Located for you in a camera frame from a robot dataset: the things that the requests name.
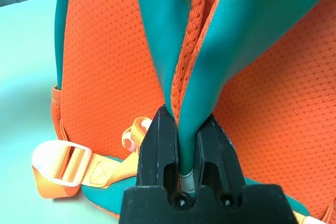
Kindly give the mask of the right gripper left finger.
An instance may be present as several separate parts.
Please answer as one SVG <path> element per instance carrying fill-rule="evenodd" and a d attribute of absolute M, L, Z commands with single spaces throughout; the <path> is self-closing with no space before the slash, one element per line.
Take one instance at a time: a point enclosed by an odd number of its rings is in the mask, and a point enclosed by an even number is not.
<path fill-rule="evenodd" d="M 136 185 L 177 191 L 178 156 L 176 123 L 163 105 L 157 110 L 141 144 Z"/>

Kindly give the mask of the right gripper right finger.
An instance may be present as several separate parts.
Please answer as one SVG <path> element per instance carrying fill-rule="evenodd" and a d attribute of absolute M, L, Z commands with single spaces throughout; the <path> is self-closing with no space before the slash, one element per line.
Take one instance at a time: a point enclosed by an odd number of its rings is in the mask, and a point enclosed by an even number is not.
<path fill-rule="evenodd" d="M 200 186 L 213 191 L 241 191 L 245 186 L 233 144 L 213 115 L 196 135 L 195 187 Z"/>

